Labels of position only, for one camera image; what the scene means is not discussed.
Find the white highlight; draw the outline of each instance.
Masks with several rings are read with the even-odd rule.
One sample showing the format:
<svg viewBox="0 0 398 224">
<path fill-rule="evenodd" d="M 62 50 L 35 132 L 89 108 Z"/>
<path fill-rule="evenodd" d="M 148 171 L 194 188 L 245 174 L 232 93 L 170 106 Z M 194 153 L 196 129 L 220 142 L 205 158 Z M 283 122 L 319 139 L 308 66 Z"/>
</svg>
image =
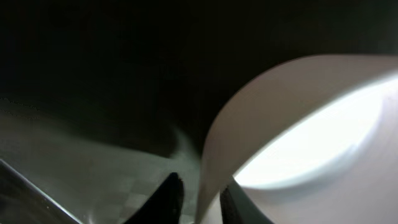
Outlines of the white highlight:
<svg viewBox="0 0 398 224">
<path fill-rule="evenodd" d="M 235 180 L 242 187 L 274 189 L 323 174 L 328 164 L 358 148 L 377 124 L 385 92 L 397 82 L 362 88 L 307 116 L 263 147 Z"/>
</svg>

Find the dark background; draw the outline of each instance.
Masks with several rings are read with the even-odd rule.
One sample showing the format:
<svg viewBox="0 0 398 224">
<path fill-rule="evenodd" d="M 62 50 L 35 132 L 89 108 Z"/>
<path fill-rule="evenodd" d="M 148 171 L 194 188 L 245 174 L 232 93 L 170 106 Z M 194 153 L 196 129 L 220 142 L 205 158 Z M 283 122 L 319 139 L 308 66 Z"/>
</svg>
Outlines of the dark background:
<svg viewBox="0 0 398 224">
<path fill-rule="evenodd" d="M 396 12 L 369 0 L 3 0 L 0 97 L 161 156 L 177 125 L 200 154 L 217 112 L 274 65 L 395 54 Z"/>
</svg>

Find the checkered pattern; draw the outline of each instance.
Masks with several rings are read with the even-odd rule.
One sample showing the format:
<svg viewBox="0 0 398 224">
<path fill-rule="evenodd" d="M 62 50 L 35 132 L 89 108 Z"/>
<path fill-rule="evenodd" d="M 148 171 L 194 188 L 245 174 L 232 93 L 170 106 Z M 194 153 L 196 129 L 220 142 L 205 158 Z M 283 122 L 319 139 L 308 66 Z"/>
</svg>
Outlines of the checkered pattern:
<svg viewBox="0 0 398 224">
<path fill-rule="evenodd" d="M 98 210 L 99 222 L 122 224 L 135 214 L 162 182 L 124 178 L 117 184 L 118 191 L 109 193 L 101 200 Z M 196 209 L 196 191 L 185 189 L 185 198 L 180 224 L 191 224 Z"/>
</svg>

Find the white curved object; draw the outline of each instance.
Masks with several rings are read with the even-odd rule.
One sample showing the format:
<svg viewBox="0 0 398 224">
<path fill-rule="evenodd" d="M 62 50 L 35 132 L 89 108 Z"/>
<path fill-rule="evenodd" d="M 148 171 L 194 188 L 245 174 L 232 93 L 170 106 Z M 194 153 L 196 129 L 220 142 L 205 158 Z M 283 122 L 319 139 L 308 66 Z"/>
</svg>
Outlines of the white curved object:
<svg viewBox="0 0 398 224">
<path fill-rule="evenodd" d="M 397 71 L 396 57 L 316 56 L 251 81 L 208 133 L 197 223 L 233 175 L 275 224 L 395 223 Z"/>
</svg>

